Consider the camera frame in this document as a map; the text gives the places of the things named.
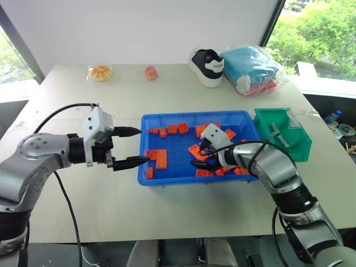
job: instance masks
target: white table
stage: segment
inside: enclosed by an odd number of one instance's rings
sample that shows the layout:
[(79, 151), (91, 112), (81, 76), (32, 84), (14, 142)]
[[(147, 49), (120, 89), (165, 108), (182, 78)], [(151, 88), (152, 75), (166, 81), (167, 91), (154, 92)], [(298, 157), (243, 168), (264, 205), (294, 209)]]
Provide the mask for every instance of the white table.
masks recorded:
[[(147, 81), (145, 66), (115, 66), (115, 77), (95, 86), (86, 66), (56, 66), (0, 140), (0, 160), (31, 134), (52, 111), (70, 103), (96, 102), (116, 126), (140, 127), (147, 113), (247, 110), (291, 107), (313, 140), (309, 161), (298, 163), (305, 184), (337, 228), (356, 226), (356, 168), (299, 90), (283, 88), (258, 97), (241, 97), (223, 80), (203, 87), (187, 65), (158, 65), (159, 78)], [(89, 108), (73, 108), (48, 122), (44, 132), (82, 135)], [(113, 155), (138, 155), (140, 137), (115, 138)], [(59, 171), (77, 216), (83, 242), (196, 238), (270, 234), (274, 203), (259, 181), (141, 186), (137, 169), (113, 172), (104, 165), (72, 165)], [(31, 242), (75, 242), (67, 204), (52, 176), (31, 216)]]

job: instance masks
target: plastic bag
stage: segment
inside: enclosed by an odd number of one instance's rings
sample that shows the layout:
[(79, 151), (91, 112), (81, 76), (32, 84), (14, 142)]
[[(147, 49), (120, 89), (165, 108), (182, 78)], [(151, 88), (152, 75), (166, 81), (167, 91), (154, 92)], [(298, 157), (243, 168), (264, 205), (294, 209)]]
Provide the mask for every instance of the plastic bag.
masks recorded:
[(288, 80), (282, 66), (259, 46), (225, 48), (220, 57), (224, 75), (241, 95), (256, 96)]
[(111, 65), (95, 64), (88, 66), (87, 81), (105, 82), (113, 75)]

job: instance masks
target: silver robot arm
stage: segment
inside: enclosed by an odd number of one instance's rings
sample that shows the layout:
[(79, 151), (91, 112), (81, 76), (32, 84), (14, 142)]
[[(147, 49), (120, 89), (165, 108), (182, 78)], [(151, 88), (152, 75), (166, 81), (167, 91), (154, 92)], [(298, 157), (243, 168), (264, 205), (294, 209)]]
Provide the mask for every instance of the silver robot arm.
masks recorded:
[(83, 124), (84, 138), (76, 134), (36, 133), (24, 138), (15, 153), (0, 163), (0, 266), (27, 266), (23, 250), (31, 212), (48, 177), (71, 164), (106, 163), (114, 171), (143, 164), (149, 157), (116, 161), (112, 136), (141, 133), (132, 127), (114, 127), (111, 115), (94, 107)]
[[(233, 144), (214, 124), (205, 129), (201, 138), (203, 148), (211, 146), (217, 150)], [(247, 169), (251, 164), (251, 171), (271, 194), (280, 216), (286, 222), (284, 230), (301, 261), (318, 267), (355, 266), (356, 251), (343, 246), (337, 229), (317, 198), (303, 184), (292, 160), (269, 146), (253, 159), (261, 146), (247, 143), (219, 151), (219, 164), (229, 169), (235, 165)]]

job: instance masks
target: white sneaker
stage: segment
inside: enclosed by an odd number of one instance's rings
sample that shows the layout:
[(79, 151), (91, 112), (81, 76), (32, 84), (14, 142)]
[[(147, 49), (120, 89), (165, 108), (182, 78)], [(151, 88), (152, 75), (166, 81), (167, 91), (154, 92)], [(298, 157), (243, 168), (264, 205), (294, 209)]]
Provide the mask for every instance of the white sneaker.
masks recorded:
[(193, 49), (189, 54), (189, 67), (197, 75), (205, 87), (221, 85), (224, 69), (224, 59), (212, 49)]

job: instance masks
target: white wall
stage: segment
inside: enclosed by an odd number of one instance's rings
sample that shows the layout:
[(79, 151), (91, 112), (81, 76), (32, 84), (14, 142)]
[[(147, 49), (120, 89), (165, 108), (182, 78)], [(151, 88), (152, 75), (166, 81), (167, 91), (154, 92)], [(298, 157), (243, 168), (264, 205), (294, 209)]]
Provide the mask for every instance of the white wall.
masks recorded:
[(57, 63), (185, 63), (259, 44), (277, 0), (0, 0), (46, 75)]

